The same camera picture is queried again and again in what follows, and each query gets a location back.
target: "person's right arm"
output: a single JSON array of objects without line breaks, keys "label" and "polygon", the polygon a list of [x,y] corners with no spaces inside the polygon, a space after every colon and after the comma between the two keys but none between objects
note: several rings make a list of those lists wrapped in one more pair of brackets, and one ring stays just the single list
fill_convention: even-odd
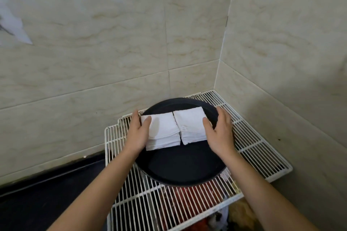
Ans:
[{"label": "person's right arm", "polygon": [[318,230],[235,150],[231,116],[220,107],[217,110],[215,129],[207,118],[203,120],[207,141],[228,167],[263,228],[266,231]]}]

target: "hand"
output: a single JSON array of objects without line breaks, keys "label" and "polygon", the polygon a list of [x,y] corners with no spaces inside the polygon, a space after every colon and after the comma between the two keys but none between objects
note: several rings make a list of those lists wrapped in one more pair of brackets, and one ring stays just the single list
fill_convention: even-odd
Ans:
[{"label": "hand", "polygon": [[211,150],[221,159],[236,153],[234,139],[232,137],[232,117],[230,114],[217,107],[218,122],[215,129],[212,128],[210,121],[204,117],[202,122],[205,127],[207,142]]},{"label": "hand", "polygon": [[149,116],[143,121],[141,126],[138,111],[137,109],[134,110],[130,120],[125,149],[131,150],[136,155],[142,151],[148,141],[151,121],[152,117]]}]

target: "napkin stack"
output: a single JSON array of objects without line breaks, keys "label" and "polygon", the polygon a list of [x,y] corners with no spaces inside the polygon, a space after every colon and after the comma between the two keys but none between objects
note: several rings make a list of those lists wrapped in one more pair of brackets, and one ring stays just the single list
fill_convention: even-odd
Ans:
[{"label": "napkin stack", "polygon": [[180,130],[183,144],[206,140],[202,118],[206,117],[202,107],[174,111],[176,123]]},{"label": "napkin stack", "polygon": [[[148,115],[141,116],[141,122],[143,123],[147,117]],[[179,128],[172,112],[154,114],[151,117],[147,151],[180,145]]]}]

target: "finger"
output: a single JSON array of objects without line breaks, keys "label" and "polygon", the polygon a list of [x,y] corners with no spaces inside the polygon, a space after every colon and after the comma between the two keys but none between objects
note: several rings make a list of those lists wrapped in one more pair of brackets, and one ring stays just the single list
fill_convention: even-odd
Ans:
[{"label": "finger", "polygon": [[131,115],[131,120],[130,120],[130,125],[129,126],[134,126],[136,128],[140,128],[140,118],[138,117],[138,110],[135,109]]},{"label": "finger", "polygon": [[202,123],[204,124],[204,128],[205,128],[205,133],[206,133],[206,137],[209,138],[211,137],[213,134],[215,134],[214,129],[212,128],[212,125],[209,121],[209,119],[207,119],[206,117],[204,117],[202,119]]},{"label": "finger", "polygon": [[224,111],[224,114],[225,114],[225,119],[226,119],[227,124],[231,124],[232,116],[227,112],[227,110],[223,109],[223,111]]},{"label": "finger", "polygon": [[225,112],[223,111],[223,109],[219,106],[217,106],[217,112],[218,112],[218,121],[225,121]]},{"label": "finger", "polygon": [[148,116],[148,117],[143,121],[141,127],[145,128],[146,130],[149,130],[149,129],[150,129],[151,122],[152,122],[152,117],[151,117],[151,116]]}]

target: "white wire rack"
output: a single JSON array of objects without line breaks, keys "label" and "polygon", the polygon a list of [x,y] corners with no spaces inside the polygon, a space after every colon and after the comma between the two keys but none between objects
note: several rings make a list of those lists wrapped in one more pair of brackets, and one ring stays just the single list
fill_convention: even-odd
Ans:
[{"label": "white wire rack", "polygon": [[[226,109],[234,124],[235,147],[267,181],[291,172],[292,166],[214,90],[188,98]],[[105,129],[106,165],[122,150],[131,114]],[[225,172],[193,187],[172,187],[146,176],[134,164],[107,217],[108,231],[178,231],[243,197]]]}]

